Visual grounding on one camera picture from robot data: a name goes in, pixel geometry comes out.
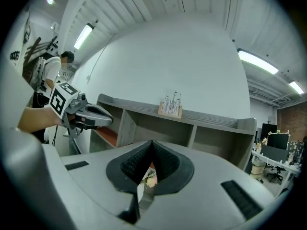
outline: black rubber pad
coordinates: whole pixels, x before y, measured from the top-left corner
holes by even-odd
[[[68,171],[71,171],[71,170],[78,169],[78,168],[81,168],[83,166],[86,166],[88,164],[89,163],[87,161],[81,161],[81,162],[77,162],[77,163],[66,164],[65,167]]]
[[[235,181],[223,182],[221,186],[231,197],[246,220],[253,218],[262,211],[262,208]]]

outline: small wooden stand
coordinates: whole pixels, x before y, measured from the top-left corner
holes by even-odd
[[[168,117],[174,117],[174,118],[181,118],[181,114],[182,114],[182,106],[179,106],[179,115],[171,115],[171,114],[167,114],[167,113],[162,113],[162,102],[160,102],[160,106],[159,106],[159,110],[158,110],[158,114],[159,115],[163,115],[163,116],[168,116]]]

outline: black and white marker cube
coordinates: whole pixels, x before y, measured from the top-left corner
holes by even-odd
[[[54,85],[49,104],[60,119],[63,118],[64,111],[70,105],[71,101],[78,98],[79,92],[80,90],[67,82],[56,83]]]

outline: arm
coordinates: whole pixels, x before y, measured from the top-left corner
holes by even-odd
[[[54,82],[50,79],[46,79],[46,84],[49,86],[51,90],[54,88]]]
[[[26,107],[19,121],[18,128],[32,133],[54,125],[61,126],[62,122],[50,107]]]

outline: computer monitor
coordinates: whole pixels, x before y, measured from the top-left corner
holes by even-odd
[[[269,134],[268,146],[287,150],[289,135]]]
[[[262,124],[260,139],[263,140],[264,138],[268,137],[269,132],[276,133],[276,131],[277,125]]]

